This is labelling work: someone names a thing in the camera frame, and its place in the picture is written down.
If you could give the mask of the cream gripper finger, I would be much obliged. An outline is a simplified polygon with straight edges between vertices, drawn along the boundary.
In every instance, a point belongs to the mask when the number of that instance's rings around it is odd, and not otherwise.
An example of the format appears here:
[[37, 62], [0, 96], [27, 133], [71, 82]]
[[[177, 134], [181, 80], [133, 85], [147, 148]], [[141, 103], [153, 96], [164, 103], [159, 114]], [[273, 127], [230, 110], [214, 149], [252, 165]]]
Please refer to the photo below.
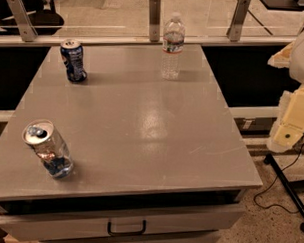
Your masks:
[[292, 53], [293, 42], [286, 45], [282, 50], [276, 52], [268, 60], [268, 64], [274, 68], [288, 68], [290, 65], [290, 54]]
[[270, 130], [266, 145], [275, 153], [291, 148], [304, 135], [304, 85], [293, 92], [284, 91], [279, 102], [278, 116]]

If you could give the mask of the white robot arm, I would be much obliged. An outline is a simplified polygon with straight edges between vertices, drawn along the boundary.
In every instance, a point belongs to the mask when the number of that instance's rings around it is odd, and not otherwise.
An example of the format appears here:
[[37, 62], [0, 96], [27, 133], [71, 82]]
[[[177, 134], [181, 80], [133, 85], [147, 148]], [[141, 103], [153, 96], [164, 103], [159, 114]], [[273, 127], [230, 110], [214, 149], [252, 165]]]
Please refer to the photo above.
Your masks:
[[288, 68], [290, 78], [300, 83], [295, 91], [283, 92], [277, 119], [267, 140], [270, 151], [282, 153], [293, 148], [304, 135], [304, 31], [272, 55], [267, 63], [276, 68]]

